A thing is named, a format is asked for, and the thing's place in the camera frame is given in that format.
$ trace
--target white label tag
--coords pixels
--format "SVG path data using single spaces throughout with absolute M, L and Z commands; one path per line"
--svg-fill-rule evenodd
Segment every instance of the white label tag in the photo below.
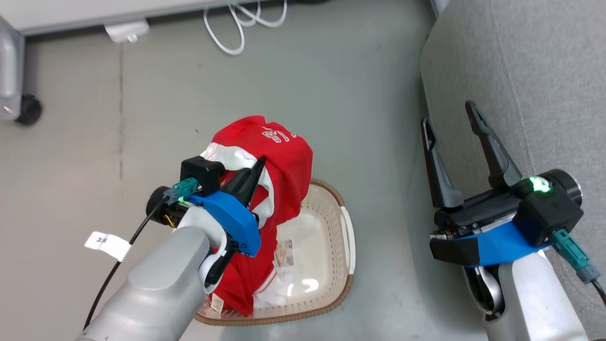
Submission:
M 113 234 L 93 232 L 84 246 L 89 249 L 101 250 L 121 262 L 132 245 Z
M 293 252 L 292 239 L 279 240 L 274 257 L 279 268 L 289 268 L 291 266 L 295 266 L 295 254 Z
M 217 294 L 213 294 L 213 300 L 210 301 L 210 307 L 212 310 L 221 313 L 223 311 L 223 303 L 225 303 L 225 301 L 223 301 L 222 298 Z

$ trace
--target white stripe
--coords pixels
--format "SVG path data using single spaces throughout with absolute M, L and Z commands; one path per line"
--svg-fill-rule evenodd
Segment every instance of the white stripe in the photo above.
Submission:
M 209 161 L 221 162 L 228 171 L 239 171 L 242 168 L 251 168 L 257 162 L 257 158 L 238 146 L 223 146 L 222 144 L 211 142 L 205 151 L 200 154 L 201 157 Z M 259 215 L 259 229 L 265 225 L 275 209 L 274 205 L 274 189 L 271 177 L 267 171 L 267 167 L 263 167 L 259 185 L 263 186 L 268 192 L 265 200 L 259 203 L 253 212 Z
M 269 276 L 267 276 L 267 278 L 265 279 L 265 282 L 259 287 L 259 289 L 257 289 L 255 291 L 255 294 L 258 294 L 260 292 L 263 292 L 265 289 L 267 289 L 267 287 L 269 286 L 269 284 L 271 283 L 271 281 L 273 281 L 274 278 L 276 278 L 276 268 L 274 267 L 271 270 L 271 274 L 269 274 Z

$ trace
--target silver robot arm segment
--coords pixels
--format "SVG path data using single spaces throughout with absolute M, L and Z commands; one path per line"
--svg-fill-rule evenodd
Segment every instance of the silver robot arm segment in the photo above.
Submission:
M 467 285 L 490 341 L 587 341 L 551 264 L 542 252 L 499 265 L 499 282 L 485 269 L 466 271 Z M 480 286 L 484 295 L 478 295 Z
M 77 341 L 179 340 L 204 303 L 198 269 L 210 241 L 204 228 L 186 226 L 129 273 Z

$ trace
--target green led light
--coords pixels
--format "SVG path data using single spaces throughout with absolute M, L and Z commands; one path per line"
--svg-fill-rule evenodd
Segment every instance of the green led light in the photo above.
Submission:
M 547 193 L 551 189 L 549 187 L 549 181 L 541 178 L 541 177 L 530 177 L 530 181 L 532 182 L 533 189 L 535 192 L 543 192 Z
M 184 205 L 189 205 L 188 201 L 185 201 L 185 199 L 183 199 L 183 197 L 177 199 L 180 203 L 184 204 Z

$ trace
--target laundry basket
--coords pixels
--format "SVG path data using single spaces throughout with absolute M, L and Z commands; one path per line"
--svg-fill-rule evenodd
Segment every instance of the laundry basket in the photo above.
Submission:
M 292 241 L 293 283 L 286 305 L 255 308 L 250 316 L 218 313 L 207 299 L 196 320 L 216 326 L 266 325 L 325 314 L 347 297 L 356 267 L 356 243 L 341 196 L 312 180 L 298 217 L 278 226 L 278 241 Z

